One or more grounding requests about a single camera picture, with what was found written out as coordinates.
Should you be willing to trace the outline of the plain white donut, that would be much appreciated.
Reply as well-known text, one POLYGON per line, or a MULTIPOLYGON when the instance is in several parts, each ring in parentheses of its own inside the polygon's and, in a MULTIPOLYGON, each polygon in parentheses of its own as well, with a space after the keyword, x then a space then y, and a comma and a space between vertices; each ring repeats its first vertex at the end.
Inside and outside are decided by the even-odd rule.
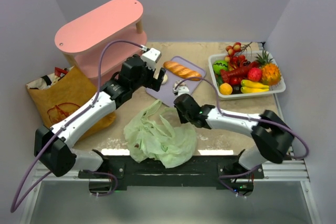
POLYGON ((163 76, 162 85, 166 84, 166 83, 167 83, 167 80, 168 80, 168 76, 165 74, 165 75, 163 76))

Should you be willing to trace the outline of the chocolate drizzled white donut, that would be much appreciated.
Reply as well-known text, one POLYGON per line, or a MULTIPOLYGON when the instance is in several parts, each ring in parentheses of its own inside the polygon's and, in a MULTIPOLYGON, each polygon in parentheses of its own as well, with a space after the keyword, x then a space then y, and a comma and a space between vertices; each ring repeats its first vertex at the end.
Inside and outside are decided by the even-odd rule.
POLYGON ((181 80, 177 80, 174 82, 174 86, 173 86, 173 89, 174 90, 179 90, 181 87, 185 87, 186 84, 185 82, 181 81, 181 80))

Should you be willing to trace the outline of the toy baguette bread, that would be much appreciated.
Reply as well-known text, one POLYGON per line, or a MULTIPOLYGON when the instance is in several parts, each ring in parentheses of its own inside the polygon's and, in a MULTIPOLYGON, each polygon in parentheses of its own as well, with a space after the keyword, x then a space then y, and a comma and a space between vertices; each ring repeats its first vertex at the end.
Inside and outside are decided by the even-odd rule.
POLYGON ((190 78, 192 81, 198 81, 199 78, 202 77, 202 75, 199 72, 194 71, 190 68, 187 68, 187 67, 185 67, 185 66, 183 66, 180 63, 177 63, 175 61, 166 61, 163 64, 163 67, 166 70, 173 73, 174 75, 176 75, 178 77, 181 77, 181 78, 184 78, 184 79, 190 78))

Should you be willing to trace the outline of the light green plastic bag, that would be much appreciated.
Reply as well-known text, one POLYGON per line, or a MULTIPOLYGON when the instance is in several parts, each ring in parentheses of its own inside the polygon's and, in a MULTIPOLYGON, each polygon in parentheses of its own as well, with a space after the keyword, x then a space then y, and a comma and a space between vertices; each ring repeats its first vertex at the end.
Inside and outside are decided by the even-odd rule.
POLYGON ((130 156, 138 163, 160 161, 165 168, 187 162, 195 153, 197 134, 191 124, 181 124, 176 108, 156 100, 140 111, 123 129, 130 156))

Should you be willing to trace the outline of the red Chuba chips bag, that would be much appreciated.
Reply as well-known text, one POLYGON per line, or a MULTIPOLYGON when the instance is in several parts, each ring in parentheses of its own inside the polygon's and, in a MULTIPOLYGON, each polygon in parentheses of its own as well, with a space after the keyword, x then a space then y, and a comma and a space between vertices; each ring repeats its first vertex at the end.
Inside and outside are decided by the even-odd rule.
POLYGON ((58 68, 58 67, 54 68, 55 78, 58 78, 58 79, 63 78, 68 72, 69 71, 66 68, 65 69, 58 68))

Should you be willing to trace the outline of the brown Trader Joe's bag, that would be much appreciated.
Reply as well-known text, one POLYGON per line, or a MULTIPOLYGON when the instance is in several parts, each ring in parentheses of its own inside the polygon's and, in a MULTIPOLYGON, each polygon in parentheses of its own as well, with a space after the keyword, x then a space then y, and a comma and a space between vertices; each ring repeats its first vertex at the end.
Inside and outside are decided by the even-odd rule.
POLYGON ((97 88, 77 67, 67 71, 63 77, 51 73, 26 84, 46 127, 66 119, 96 94, 97 88))

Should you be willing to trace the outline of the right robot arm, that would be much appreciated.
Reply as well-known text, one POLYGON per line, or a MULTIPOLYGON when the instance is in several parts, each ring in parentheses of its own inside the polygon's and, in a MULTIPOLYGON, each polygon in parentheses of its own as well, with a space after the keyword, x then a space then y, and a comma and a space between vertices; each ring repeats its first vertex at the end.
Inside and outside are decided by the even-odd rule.
POLYGON ((254 140, 255 146, 242 150, 231 164, 224 166, 224 176, 229 178, 239 174, 244 176, 266 161, 281 164, 294 139, 290 128, 271 110, 265 110, 262 114, 243 114, 208 104, 199 106, 187 93, 175 98, 174 107, 182 124, 227 130, 254 140))

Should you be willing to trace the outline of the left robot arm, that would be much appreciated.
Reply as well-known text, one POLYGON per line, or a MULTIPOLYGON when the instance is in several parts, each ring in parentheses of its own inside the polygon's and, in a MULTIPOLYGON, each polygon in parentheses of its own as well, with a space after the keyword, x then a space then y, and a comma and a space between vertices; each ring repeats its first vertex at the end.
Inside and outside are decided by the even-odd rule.
POLYGON ((140 87, 159 91, 165 69, 154 77, 161 52, 151 48, 141 56, 134 55, 123 64, 117 79, 112 78, 82 107, 61 122, 35 133, 34 154, 55 176, 70 170, 97 171, 104 164, 98 151, 75 150, 75 143, 99 120, 114 112, 132 98, 140 87))

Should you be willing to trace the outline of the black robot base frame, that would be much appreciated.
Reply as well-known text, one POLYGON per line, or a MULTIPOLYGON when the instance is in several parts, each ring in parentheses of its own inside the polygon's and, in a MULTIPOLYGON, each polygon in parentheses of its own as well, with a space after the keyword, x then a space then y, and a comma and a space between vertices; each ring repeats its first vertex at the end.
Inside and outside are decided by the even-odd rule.
POLYGON ((96 172, 80 171, 80 179, 90 179, 92 193, 143 187, 214 187, 246 195, 253 180, 264 177, 261 165, 252 171, 238 165, 237 155, 193 156, 184 164, 166 168, 162 162, 147 158, 136 162, 131 156, 105 156, 96 172))

